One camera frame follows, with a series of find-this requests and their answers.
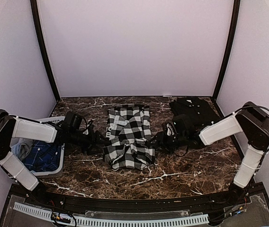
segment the black folded cloth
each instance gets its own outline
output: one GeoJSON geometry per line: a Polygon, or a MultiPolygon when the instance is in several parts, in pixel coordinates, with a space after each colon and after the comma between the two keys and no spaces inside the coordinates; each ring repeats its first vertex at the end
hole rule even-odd
{"type": "Polygon", "coordinates": [[[209,103],[198,97],[177,98],[169,106],[175,116],[186,114],[197,127],[210,125],[220,119],[209,103]]]}

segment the black and white plaid shirt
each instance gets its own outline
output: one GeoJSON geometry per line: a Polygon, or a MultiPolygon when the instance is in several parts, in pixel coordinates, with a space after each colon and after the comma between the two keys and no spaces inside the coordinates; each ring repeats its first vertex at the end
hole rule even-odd
{"type": "Polygon", "coordinates": [[[143,170],[155,161],[155,150],[146,147],[151,139],[149,106],[120,105],[108,110],[104,160],[114,170],[122,167],[143,170]]]}

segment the white plastic basket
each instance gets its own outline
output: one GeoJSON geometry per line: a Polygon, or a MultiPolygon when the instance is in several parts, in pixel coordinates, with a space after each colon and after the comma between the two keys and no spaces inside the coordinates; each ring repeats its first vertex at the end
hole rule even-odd
{"type": "MultiPolygon", "coordinates": [[[[60,121],[63,121],[64,119],[65,119],[64,116],[59,116],[59,117],[48,117],[48,118],[43,118],[43,119],[37,119],[37,121],[58,123],[60,121]]],[[[56,170],[45,171],[45,172],[34,172],[33,175],[35,175],[37,178],[56,177],[56,176],[62,175],[61,171],[62,171],[63,163],[64,163],[64,148],[65,148],[65,144],[61,146],[60,164],[56,170]]]]}

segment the white slotted strip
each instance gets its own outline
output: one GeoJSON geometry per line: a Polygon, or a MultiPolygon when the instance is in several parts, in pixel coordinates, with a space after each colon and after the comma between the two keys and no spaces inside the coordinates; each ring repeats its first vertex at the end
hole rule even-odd
{"type": "MultiPolygon", "coordinates": [[[[27,204],[15,202],[14,210],[20,211],[24,214],[45,220],[51,221],[51,210],[32,207],[27,204]]],[[[96,218],[85,218],[74,215],[79,227],[188,227],[201,224],[207,224],[208,214],[198,215],[185,218],[163,219],[163,220],[107,220],[96,218]]]]}

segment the marble table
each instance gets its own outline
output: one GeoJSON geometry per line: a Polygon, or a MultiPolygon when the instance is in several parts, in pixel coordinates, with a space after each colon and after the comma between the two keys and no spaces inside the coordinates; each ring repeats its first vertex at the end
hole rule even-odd
{"type": "MultiPolygon", "coordinates": [[[[175,97],[83,97],[61,99],[52,116],[73,111],[93,120],[95,130],[106,131],[107,110],[120,104],[150,106],[152,134],[171,120],[169,102],[175,97]]],[[[203,98],[214,108],[209,98],[203,98]]],[[[168,199],[226,191],[241,159],[230,138],[178,157],[156,152],[156,164],[143,171],[111,170],[102,154],[87,156],[69,145],[65,149],[61,177],[44,178],[50,192],[99,199],[168,199]]]]}

